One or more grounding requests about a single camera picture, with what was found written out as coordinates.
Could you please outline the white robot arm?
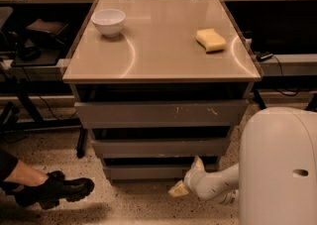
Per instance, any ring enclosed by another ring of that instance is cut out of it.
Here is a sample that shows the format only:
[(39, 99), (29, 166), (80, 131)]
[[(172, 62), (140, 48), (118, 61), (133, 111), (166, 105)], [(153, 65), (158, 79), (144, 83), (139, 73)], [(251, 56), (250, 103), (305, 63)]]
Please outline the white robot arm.
[(208, 172), (195, 158), (169, 194), (239, 202), (240, 225), (317, 225), (317, 113), (271, 107), (241, 136), (239, 162)]

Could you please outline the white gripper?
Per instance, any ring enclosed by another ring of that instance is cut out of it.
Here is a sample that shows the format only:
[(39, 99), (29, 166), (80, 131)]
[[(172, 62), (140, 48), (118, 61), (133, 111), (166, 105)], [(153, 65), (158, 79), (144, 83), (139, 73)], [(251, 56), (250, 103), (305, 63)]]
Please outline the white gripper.
[(189, 193), (188, 189), (198, 196), (200, 199), (206, 198), (206, 174), (205, 166), (202, 160), (196, 156), (191, 165), (192, 169), (190, 169), (184, 178), (184, 182), (180, 180), (175, 186), (173, 186), (168, 194), (172, 197), (184, 196)]

